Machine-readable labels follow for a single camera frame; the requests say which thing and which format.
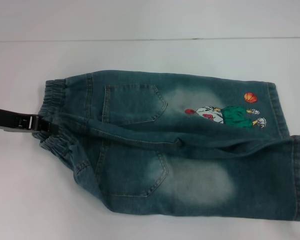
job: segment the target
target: jeans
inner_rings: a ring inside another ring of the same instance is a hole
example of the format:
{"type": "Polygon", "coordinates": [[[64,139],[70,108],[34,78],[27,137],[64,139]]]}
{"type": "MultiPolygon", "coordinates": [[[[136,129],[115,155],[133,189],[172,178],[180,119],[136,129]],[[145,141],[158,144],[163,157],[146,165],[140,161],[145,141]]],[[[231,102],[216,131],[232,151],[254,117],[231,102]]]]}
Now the jeans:
{"type": "Polygon", "coordinates": [[[42,148],[111,211],[300,221],[300,136],[276,86],[98,71],[46,82],[42,148]]]}

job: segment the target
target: white surface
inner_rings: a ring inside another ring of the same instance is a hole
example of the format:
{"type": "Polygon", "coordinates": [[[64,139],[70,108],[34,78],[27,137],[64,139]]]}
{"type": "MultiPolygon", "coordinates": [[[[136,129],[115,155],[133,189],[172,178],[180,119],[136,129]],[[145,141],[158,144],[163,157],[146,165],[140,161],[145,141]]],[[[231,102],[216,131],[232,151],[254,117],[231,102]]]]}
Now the white surface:
{"type": "MultiPolygon", "coordinates": [[[[105,69],[269,81],[300,135],[300,39],[0,43],[0,108],[36,113],[46,80],[105,69]]],[[[27,133],[0,130],[0,240],[300,240],[300,222],[108,211],[27,133]]]]}
{"type": "Polygon", "coordinates": [[[0,0],[0,41],[300,37],[300,0],[0,0]]]}

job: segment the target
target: orange basketball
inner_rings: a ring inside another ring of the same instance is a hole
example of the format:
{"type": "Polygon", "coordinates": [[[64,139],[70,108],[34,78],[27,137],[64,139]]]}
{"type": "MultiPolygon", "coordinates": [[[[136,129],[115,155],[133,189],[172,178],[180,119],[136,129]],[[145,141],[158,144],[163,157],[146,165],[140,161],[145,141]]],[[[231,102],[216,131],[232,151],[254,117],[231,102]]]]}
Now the orange basketball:
{"type": "Polygon", "coordinates": [[[258,98],[257,98],[257,95],[255,95],[254,93],[252,92],[247,92],[245,95],[244,95],[244,100],[247,102],[247,103],[250,103],[250,104],[253,104],[255,103],[258,98]]]}

